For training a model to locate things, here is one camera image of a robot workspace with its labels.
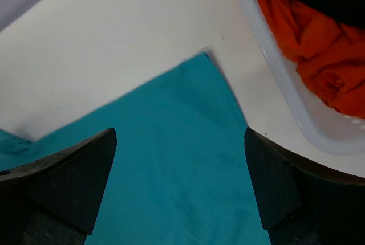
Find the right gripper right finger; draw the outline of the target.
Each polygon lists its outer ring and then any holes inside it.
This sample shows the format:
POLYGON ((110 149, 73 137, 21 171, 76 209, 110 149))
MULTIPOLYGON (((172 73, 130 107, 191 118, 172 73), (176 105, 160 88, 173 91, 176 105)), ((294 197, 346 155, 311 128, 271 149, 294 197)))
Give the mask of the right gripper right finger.
POLYGON ((364 178, 291 152, 247 128, 245 154, 271 244, 364 244, 364 178))

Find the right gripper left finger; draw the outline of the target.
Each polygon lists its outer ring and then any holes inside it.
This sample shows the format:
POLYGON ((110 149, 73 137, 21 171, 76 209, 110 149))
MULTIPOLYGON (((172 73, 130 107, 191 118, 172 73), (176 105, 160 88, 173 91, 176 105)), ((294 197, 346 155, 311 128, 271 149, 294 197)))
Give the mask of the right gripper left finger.
POLYGON ((84 244, 92 234, 117 147, 108 128, 1 171, 1 244, 84 244))

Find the teal t shirt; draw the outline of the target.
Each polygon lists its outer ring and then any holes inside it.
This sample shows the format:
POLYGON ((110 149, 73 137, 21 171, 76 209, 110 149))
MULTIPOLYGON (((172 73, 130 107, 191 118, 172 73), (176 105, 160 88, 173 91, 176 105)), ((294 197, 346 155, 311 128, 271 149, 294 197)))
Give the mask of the teal t shirt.
POLYGON ((1 132, 1 169, 114 128, 117 149, 87 244, 269 244, 245 119, 206 53, 36 142, 1 132))

